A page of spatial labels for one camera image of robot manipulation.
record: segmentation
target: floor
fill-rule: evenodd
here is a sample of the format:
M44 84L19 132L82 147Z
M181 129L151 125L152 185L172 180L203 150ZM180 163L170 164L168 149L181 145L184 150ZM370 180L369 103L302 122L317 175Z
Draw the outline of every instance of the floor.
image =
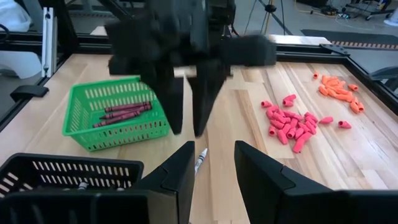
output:
M249 15L252 9L253 2L255 0L236 0L236 18L235 18L235 29L243 34L248 23ZM269 25L267 28L267 34L283 34L284 30L278 21L282 23L282 1L274 1L277 7L274 17L270 16ZM297 3L293 0L283 1L284 5L284 19L286 28L292 33L292 35L303 35L300 30L302 29L320 29L320 30L336 30L345 32L360 32L360 33L372 33L372 34L390 34L398 36L398 28L388 27L383 24L384 16L374 16L370 21L365 21L363 16L359 16L356 19L349 21L329 18L318 15L311 15L308 13L298 12L309 11L311 7ZM340 8L344 6L346 1L344 0L332 0L333 6ZM398 1L393 1L390 6L391 8L398 7ZM97 26L110 21L112 18L109 16L104 17L83 17L74 14L71 16L72 22L75 26L77 33L89 34ZM257 2L253 10L250 23L248 25L247 33L260 33L264 32L265 26L262 28L264 20L264 10L261 5ZM368 72L374 72L381 68L397 65L398 51L390 50L353 50L349 49L351 57L355 59L360 65L362 65ZM18 80L2 77L0 75L0 99L2 104L0 108L0 117L8 110L13 104L10 101L8 89L15 89L14 85L25 85L25 82Z

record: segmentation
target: wooden table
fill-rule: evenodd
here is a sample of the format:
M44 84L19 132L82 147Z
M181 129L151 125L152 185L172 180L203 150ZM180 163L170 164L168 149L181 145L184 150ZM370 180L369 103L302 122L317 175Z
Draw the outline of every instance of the wooden table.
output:
M306 44L325 41L278 35L272 38ZM117 78L109 76L109 57L72 55L46 83L50 91L43 98L33 98L0 133L1 162L16 152L128 159L142 161L147 175L186 141L195 141L197 156L206 147L209 153L195 179L190 217L193 224L249 223L236 180L235 140L246 141L332 189L398 189L398 117L342 65L284 62L268 68L234 68L233 78L224 84L205 133L198 139L192 126L192 91L185 81L182 134L170 132L164 138L88 153L62 136L69 89L77 83ZM355 95L364 103L365 113L355 115L347 103L321 96L317 92L319 80L312 79L314 71L357 84ZM183 68L175 70L177 75L185 72ZM302 153L294 154L292 146L283 146L267 135L269 121L260 107L263 100L281 105L283 97L292 93L297 95L292 111L311 111L319 118L333 116L337 121L349 121L353 128L320 126Z

